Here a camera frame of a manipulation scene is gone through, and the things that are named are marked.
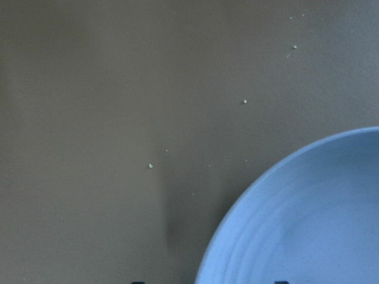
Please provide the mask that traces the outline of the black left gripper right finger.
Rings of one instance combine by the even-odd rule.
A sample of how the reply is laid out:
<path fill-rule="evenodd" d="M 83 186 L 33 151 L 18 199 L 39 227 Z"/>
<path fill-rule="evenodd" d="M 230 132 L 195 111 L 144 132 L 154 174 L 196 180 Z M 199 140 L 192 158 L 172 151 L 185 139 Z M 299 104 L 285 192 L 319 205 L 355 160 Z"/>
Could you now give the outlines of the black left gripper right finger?
<path fill-rule="evenodd" d="M 274 284 L 289 284 L 289 282 L 285 280 L 281 280 L 281 281 L 275 281 Z"/>

